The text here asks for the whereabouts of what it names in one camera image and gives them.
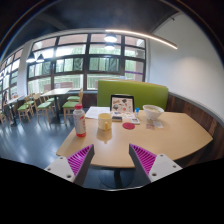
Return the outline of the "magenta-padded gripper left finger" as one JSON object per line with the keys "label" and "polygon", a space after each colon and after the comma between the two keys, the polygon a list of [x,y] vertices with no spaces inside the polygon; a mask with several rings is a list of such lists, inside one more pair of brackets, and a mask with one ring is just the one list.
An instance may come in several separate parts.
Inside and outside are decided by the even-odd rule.
{"label": "magenta-padded gripper left finger", "polygon": [[94,154],[94,145],[91,144],[68,157],[59,156],[45,171],[82,186]]}

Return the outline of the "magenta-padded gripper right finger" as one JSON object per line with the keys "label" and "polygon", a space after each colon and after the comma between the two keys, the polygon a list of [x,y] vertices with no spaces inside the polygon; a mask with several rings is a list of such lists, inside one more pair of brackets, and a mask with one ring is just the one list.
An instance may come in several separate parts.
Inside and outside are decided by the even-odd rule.
{"label": "magenta-padded gripper right finger", "polygon": [[165,154],[156,155],[134,144],[129,145],[129,155],[135,165],[136,173],[150,182],[181,170],[181,167]]}

